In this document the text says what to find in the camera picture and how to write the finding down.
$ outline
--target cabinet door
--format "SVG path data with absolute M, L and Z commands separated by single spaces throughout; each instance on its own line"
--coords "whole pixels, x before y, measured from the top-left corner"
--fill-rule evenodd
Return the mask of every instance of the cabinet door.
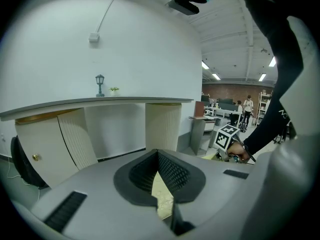
M 57 116 L 66 147 L 76 167 L 82 170 L 98 163 L 88 134 L 85 109 L 77 109 Z
M 79 171 L 68 152 L 56 117 L 16 124 L 15 129 L 31 165 L 51 188 Z

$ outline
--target brass knob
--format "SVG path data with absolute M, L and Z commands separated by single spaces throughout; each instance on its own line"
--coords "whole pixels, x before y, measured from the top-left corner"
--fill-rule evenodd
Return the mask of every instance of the brass knob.
M 39 161 L 39 155 L 38 154 L 34 154 L 33 156 L 32 156 L 32 159 L 34 160 L 34 161 Z

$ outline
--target white cable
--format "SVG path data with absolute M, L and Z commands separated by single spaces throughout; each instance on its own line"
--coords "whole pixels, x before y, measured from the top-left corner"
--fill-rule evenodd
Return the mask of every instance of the white cable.
M 114 2 L 114 0 L 111 1 L 111 3 L 108 5 L 107 9 L 105 10 L 105 13 L 104 13 L 102 19 L 100 20 L 100 23 L 99 23 L 98 26 L 96 27 L 96 31 L 95 31 L 96 33 L 99 33 L 99 30 L 100 30 L 100 27 L 101 27 L 101 25 L 102 25 L 102 22 L 104 21 L 104 19 L 105 19 L 106 15 L 107 15 L 107 13 L 108 13 L 111 5 L 113 4 L 113 2 Z
M 11 167 L 11 166 L 10 166 L 10 159 L 9 159 L 9 157 L 8 157 L 8 164 L 9 164 L 9 168 L 8 168 L 8 172 L 7 172 L 7 174 L 6 174 L 6 177 L 7 177 L 8 179 L 14 179 L 14 178 L 17 178 L 17 177 L 20 177 L 20 178 L 21 178 L 20 175 L 16 175 L 16 176 L 14 176 L 14 177 L 9 177 L 9 172 L 10 172 L 10 167 Z M 31 185 L 31 184 L 26 183 L 23 178 L 21 178 L 21 179 L 22 179 L 22 182 L 23 182 L 24 185 L 26 185 L 26 186 L 30 186 L 30 185 Z M 40 188 L 38 188 L 38 200 L 37 200 L 37 201 L 39 201 L 39 199 L 40 199 Z
M 9 172 L 10 172 L 10 160 L 9 160 L 9 157 L 8 157 L 8 164 L 9 164 L 9 169 L 8 169 L 7 174 L 6 174 L 6 177 L 7 177 L 8 179 L 14 179 L 14 178 L 16 178 L 16 177 L 20 177 L 20 178 L 21 178 L 20 175 L 16 175 L 16 176 L 14 176 L 14 177 L 9 177 Z
M 112 1 L 111 1 L 111 3 L 109 4 L 108 8 L 105 10 L 105 13 L 104 13 L 104 15 L 103 15 L 102 19 L 100 20 L 99 25 L 96 27 L 96 31 L 95 31 L 96 33 L 98 33 L 98 32 L 99 32 L 100 27 L 101 27 L 101 24 L 102 24 L 102 22 L 104 21 L 104 19 L 105 19 L 106 15 L 107 15 L 107 12 L 109 11 L 109 9 L 110 9 L 110 7 L 111 7 L 111 5 L 112 5 L 112 3 L 113 3 L 113 2 L 114 2 L 114 0 L 112 0 Z
M 23 184 L 24 184 L 24 185 L 27 185 L 27 186 L 30 186 L 30 185 L 31 185 L 31 184 L 26 183 L 24 179 L 22 179 L 22 181 L 23 181 Z

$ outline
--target wall outlet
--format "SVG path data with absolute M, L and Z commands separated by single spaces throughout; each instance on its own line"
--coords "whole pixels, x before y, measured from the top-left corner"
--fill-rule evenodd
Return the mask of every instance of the wall outlet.
M 100 37 L 100 33 L 92 32 L 92 33 L 90 33 L 90 36 L 89 36 L 89 42 L 90 43 L 97 43 L 97 42 L 99 42 L 99 37 Z

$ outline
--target white curved wall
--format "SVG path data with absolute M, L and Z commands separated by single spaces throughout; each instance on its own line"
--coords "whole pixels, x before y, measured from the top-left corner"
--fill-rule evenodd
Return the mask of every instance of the white curved wall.
M 105 76 L 102 91 L 119 87 L 121 96 L 201 96 L 201 48 L 197 33 L 150 0 L 55 0 L 20 17 L 0 47 L 0 112 L 57 100 L 94 97 L 95 76 Z M 194 102 L 184 104 L 180 134 L 190 131 Z M 141 105 L 86 110 L 98 158 L 145 147 Z M 1 122 L 10 139 L 14 122 Z

